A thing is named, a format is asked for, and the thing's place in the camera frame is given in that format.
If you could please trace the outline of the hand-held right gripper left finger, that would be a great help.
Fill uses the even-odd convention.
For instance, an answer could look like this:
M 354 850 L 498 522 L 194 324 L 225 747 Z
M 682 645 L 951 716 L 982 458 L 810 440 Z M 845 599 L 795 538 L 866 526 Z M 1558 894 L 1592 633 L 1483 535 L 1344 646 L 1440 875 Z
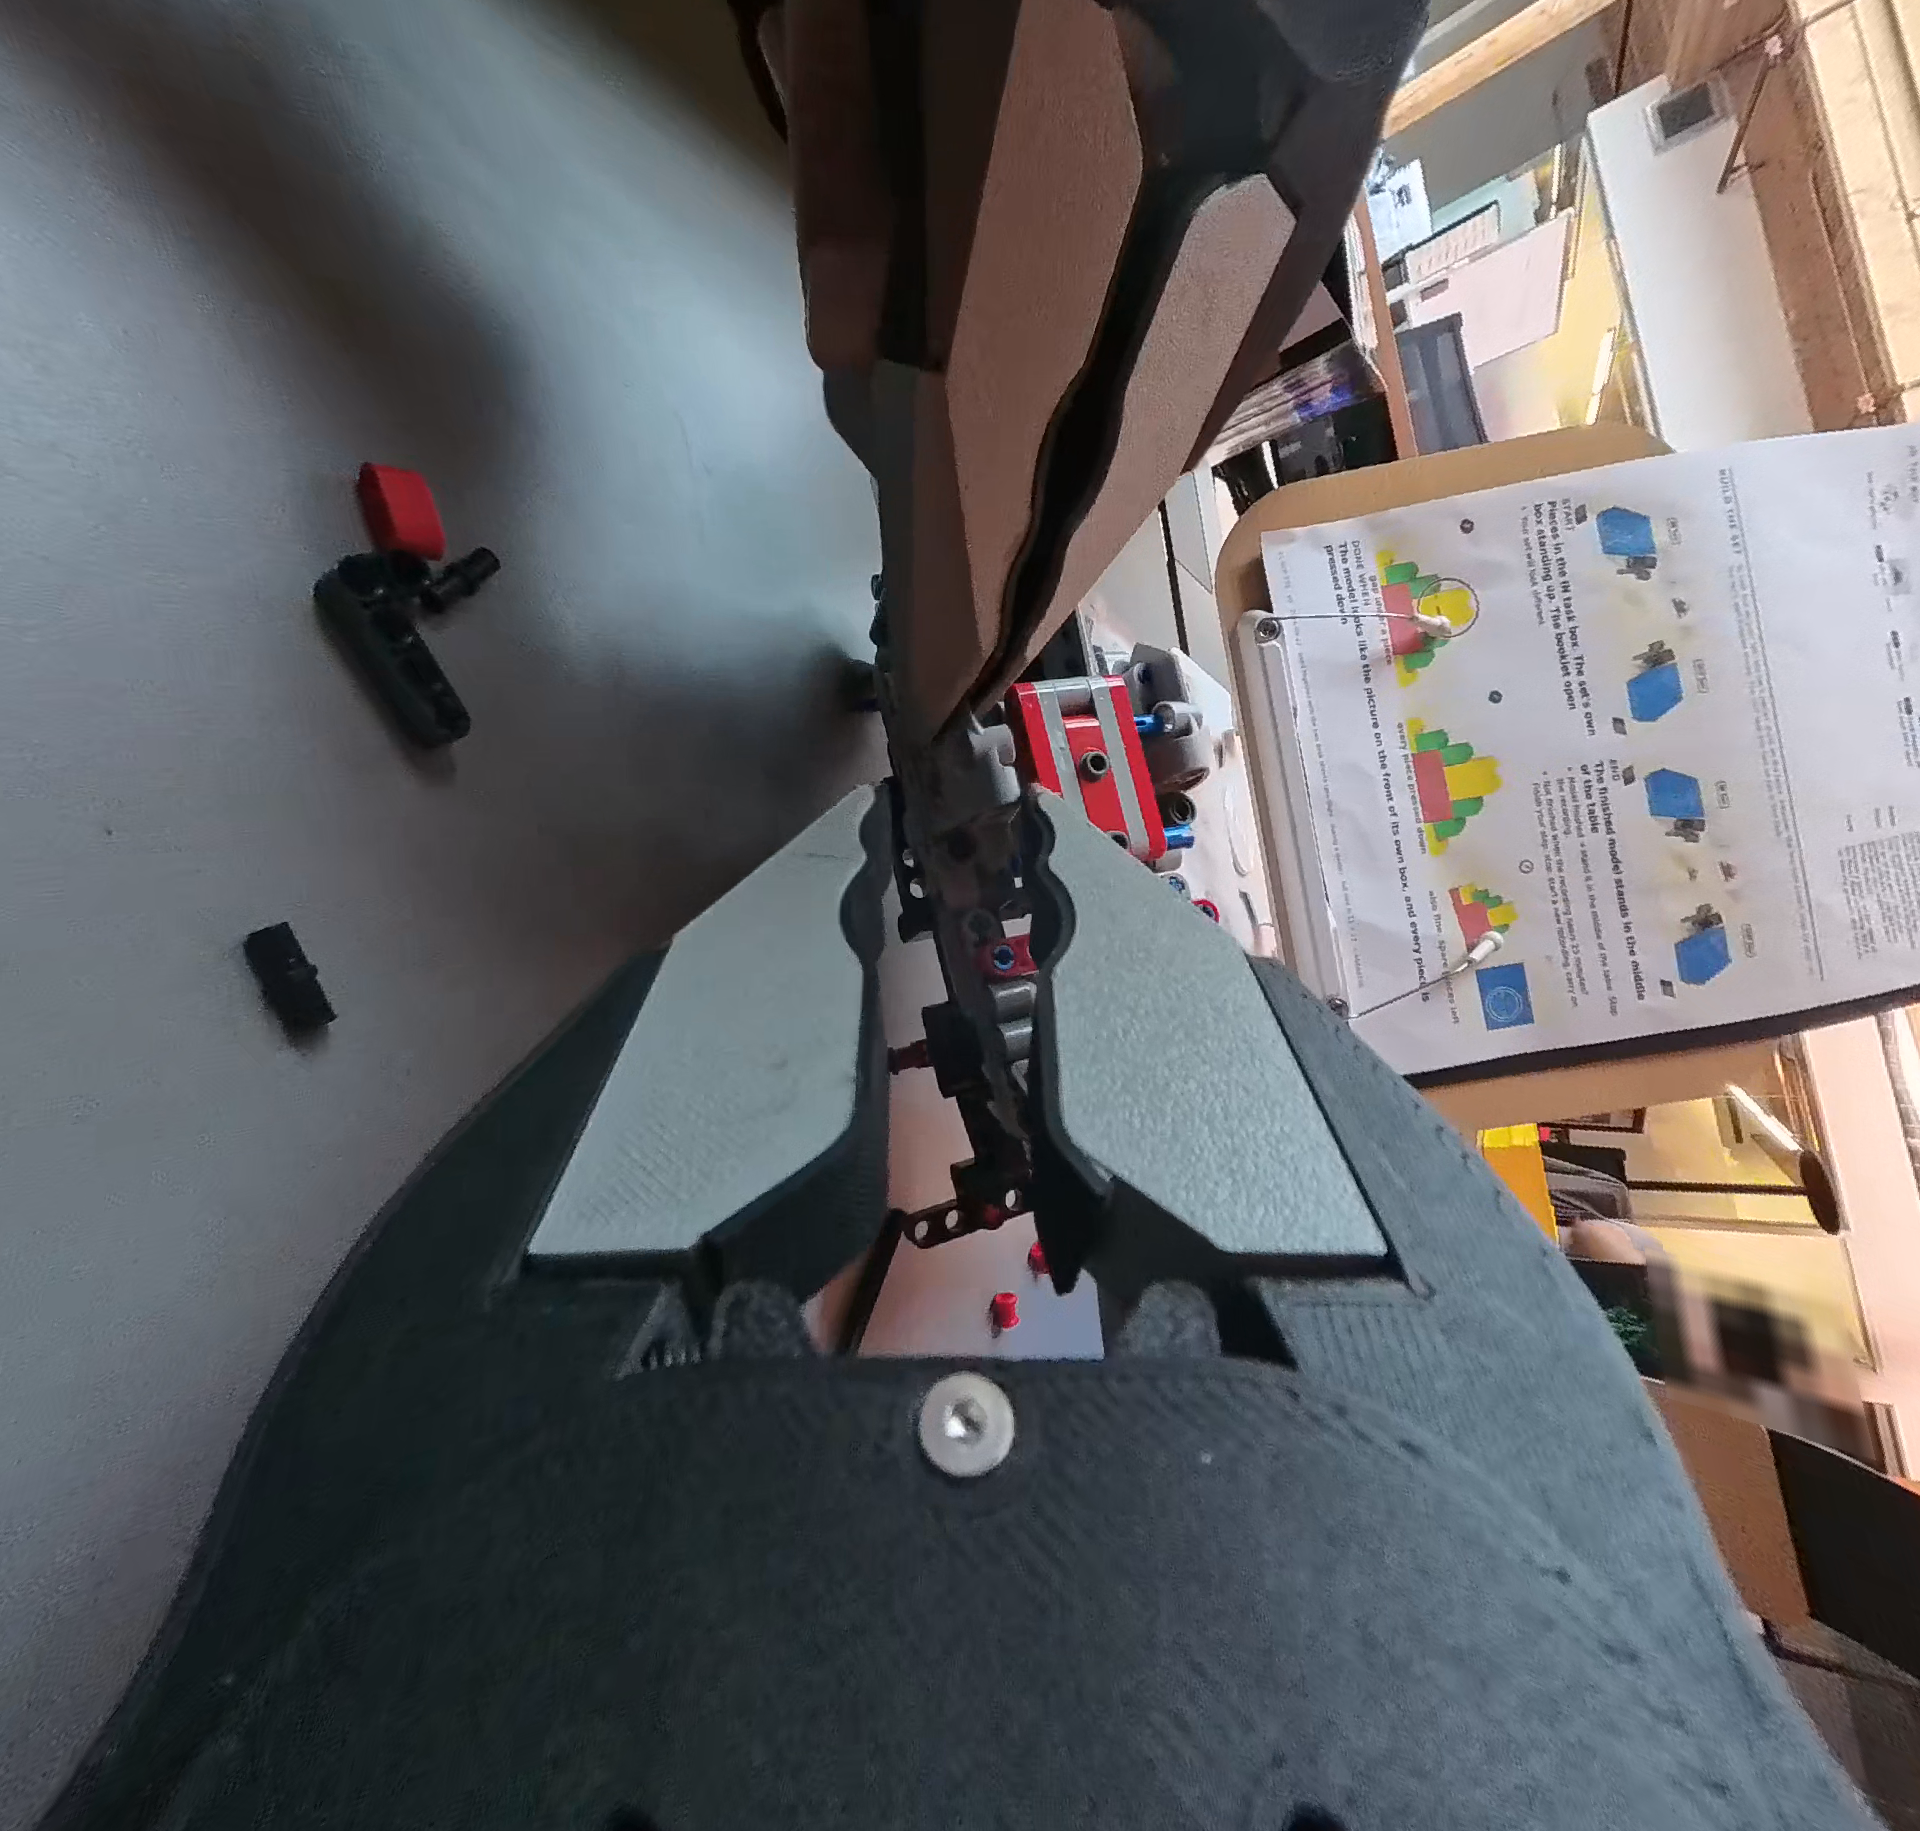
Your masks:
M 795 1301 L 879 1235 L 890 798 L 857 786 L 666 950 L 526 1274 Z

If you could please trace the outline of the small black lego piece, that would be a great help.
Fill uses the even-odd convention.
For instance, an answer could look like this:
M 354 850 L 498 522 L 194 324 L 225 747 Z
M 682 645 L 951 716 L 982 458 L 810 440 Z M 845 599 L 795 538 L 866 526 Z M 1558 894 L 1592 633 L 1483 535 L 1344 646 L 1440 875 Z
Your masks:
M 418 623 L 467 603 L 498 569 L 488 545 L 454 562 L 366 550 L 336 562 L 311 587 L 329 639 L 415 747 L 442 752 L 468 735 L 467 700 Z

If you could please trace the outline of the red lego piece yellow axle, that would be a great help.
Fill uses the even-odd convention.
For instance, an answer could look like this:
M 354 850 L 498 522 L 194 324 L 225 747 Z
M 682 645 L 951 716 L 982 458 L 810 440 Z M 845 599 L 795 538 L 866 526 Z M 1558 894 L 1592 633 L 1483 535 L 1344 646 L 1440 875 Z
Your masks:
M 448 538 L 439 501 L 415 470 L 366 461 L 356 470 L 356 505 L 378 551 L 409 556 L 424 563 L 445 557 Z

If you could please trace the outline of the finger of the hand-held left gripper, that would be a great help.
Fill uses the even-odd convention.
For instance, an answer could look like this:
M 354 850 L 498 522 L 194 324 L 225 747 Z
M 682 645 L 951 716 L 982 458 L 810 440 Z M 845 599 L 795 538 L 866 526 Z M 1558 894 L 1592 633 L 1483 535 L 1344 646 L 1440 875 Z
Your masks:
M 982 697 L 1034 661 L 1188 470 L 1295 223 L 1255 173 L 1127 237 L 1095 355 L 1044 440 L 1038 513 Z
M 1016 675 L 1060 572 L 1049 477 L 1142 185 L 1117 17 L 1098 0 L 922 0 L 915 80 L 879 123 L 875 355 L 828 413 L 875 482 L 890 729 L 939 735 Z

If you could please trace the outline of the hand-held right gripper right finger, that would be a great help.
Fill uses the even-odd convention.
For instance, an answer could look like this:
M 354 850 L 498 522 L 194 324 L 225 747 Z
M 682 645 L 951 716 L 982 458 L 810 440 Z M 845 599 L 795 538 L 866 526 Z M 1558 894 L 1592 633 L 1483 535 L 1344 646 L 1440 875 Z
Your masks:
M 1390 1271 L 1390 1237 L 1231 931 L 1034 793 L 1037 1212 L 1098 1295 Z

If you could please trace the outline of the red grey lego vehicle model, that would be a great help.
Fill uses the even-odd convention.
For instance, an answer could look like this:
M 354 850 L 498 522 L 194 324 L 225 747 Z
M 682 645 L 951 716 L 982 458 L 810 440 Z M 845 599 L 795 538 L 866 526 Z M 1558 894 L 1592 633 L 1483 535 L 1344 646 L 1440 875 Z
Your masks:
M 915 817 L 931 769 L 887 783 L 899 942 L 931 945 L 943 980 L 922 1034 L 887 1059 L 894 1075 L 927 1072 L 971 1142 L 952 1197 L 896 1221 L 905 1244 L 958 1244 L 1029 1203 L 1025 1099 L 1044 950 L 1022 827 L 1037 796 L 1090 821 L 1182 906 L 1270 946 L 1237 732 L 1212 712 L 1231 712 L 1224 689 L 1172 649 L 1136 645 L 1090 675 L 1041 661 L 952 740 L 946 801 Z

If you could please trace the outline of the black lego pin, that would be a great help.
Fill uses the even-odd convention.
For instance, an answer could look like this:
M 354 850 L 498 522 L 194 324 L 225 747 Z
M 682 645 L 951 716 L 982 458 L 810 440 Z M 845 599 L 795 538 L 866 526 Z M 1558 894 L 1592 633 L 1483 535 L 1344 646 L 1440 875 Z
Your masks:
M 302 950 L 290 922 L 246 931 L 243 961 L 289 1041 L 316 1041 L 336 1022 L 336 1005 L 319 977 L 319 964 Z

